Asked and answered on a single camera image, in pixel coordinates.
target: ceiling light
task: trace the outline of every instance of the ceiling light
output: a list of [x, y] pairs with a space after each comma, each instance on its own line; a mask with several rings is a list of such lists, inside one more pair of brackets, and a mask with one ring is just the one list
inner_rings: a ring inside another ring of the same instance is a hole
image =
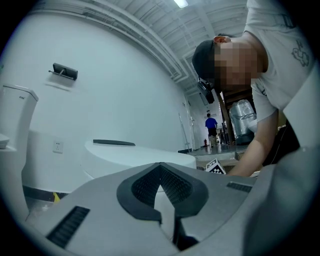
[[174, 1], [180, 8], [185, 8], [189, 5], [186, 0], [174, 0]]

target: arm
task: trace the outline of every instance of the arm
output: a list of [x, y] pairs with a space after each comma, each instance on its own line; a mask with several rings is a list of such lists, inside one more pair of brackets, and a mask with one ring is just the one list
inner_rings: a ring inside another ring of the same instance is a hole
[[253, 141], [228, 175], [250, 176], [261, 167], [274, 144], [277, 124], [277, 110], [272, 115], [258, 122], [257, 132]]

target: person in blue shirt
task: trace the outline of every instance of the person in blue shirt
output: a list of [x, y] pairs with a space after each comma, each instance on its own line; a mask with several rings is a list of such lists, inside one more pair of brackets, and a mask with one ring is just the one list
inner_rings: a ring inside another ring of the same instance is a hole
[[216, 137], [217, 131], [216, 131], [216, 128], [217, 128], [217, 124], [218, 123], [217, 123], [216, 119], [212, 118], [209, 113], [206, 116], [208, 118], [205, 121], [205, 127], [208, 128], [211, 147], [213, 147], [217, 142], [217, 137]]

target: toilet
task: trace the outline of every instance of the toilet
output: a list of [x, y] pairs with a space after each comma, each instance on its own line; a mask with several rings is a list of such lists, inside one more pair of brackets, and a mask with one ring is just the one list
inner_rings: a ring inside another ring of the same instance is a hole
[[0, 190], [12, 216], [20, 221], [29, 215], [21, 174], [37, 101], [34, 91], [25, 87], [5, 84], [0, 90]]
[[[84, 145], [81, 168], [90, 179], [118, 173], [132, 167], [143, 166], [151, 163], [174, 163], [177, 165], [197, 170], [196, 158], [192, 155], [177, 152], [164, 151], [131, 145], [94, 143], [87, 141]], [[161, 212], [162, 223], [160, 225], [163, 233], [169, 240], [173, 239], [175, 208], [170, 203], [166, 193], [160, 186], [155, 196], [154, 208]]]
[[84, 144], [81, 158], [81, 168], [91, 179], [156, 162], [197, 168], [196, 158], [192, 155], [136, 146], [133, 143], [129, 145], [127, 142], [121, 144], [122, 141], [97, 141], [102, 143], [90, 140]]

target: black vent slot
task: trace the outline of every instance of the black vent slot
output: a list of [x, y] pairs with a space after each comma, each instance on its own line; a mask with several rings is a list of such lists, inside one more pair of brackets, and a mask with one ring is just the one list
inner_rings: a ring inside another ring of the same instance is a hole
[[156, 194], [160, 185], [161, 173], [154, 169], [136, 180], [132, 185], [132, 193], [142, 203], [154, 208]]
[[234, 189], [234, 190], [240, 190], [249, 193], [252, 189], [252, 186], [243, 185], [235, 182], [229, 182], [226, 185], [228, 188]]
[[65, 248], [89, 211], [84, 207], [74, 207], [46, 238], [57, 246]]
[[181, 203], [192, 194], [192, 185], [184, 178], [166, 168], [162, 168], [161, 186], [173, 206]]

